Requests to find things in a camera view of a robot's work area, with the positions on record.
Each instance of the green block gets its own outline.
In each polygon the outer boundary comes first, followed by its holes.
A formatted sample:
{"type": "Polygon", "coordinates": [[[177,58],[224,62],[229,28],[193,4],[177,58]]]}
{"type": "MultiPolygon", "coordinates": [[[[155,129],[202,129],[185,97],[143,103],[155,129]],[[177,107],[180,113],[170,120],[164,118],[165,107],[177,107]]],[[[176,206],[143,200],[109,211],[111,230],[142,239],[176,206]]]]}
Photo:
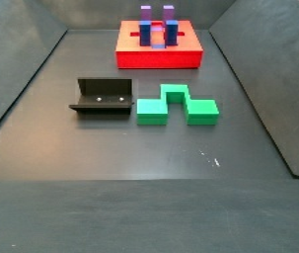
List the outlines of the green block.
{"type": "Polygon", "coordinates": [[[138,125],[166,125],[168,119],[139,119],[138,125]]]}
{"type": "Polygon", "coordinates": [[[168,118],[168,105],[161,99],[138,99],[138,118],[168,118]]]}
{"type": "Polygon", "coordinates": [[[216,125],[220,110],[216,100],[193,100],[186,84],[161,84],[161,99],[138,99],[138,124],[166,125],[168,104],[184,104],[189,125],[216,125]]]}

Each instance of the red box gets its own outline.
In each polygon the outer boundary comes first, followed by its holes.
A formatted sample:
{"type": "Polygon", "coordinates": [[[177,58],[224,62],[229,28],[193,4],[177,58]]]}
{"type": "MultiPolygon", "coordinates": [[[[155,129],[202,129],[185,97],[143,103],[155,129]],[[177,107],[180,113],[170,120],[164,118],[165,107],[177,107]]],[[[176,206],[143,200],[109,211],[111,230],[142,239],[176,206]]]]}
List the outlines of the red box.
{"type": "MultiPolygon", "coordinates": [[[[153,21],[151,27],[161,21],[153,21]]],[[[119,68],[200,68],[204,48],[190,21],[178,21],[178,45],[141,46],[139,21],[123,21],[117,45],[119,68]]],[[[151,31],[151,44],[164,43],[164,32],[151,31]]]]}

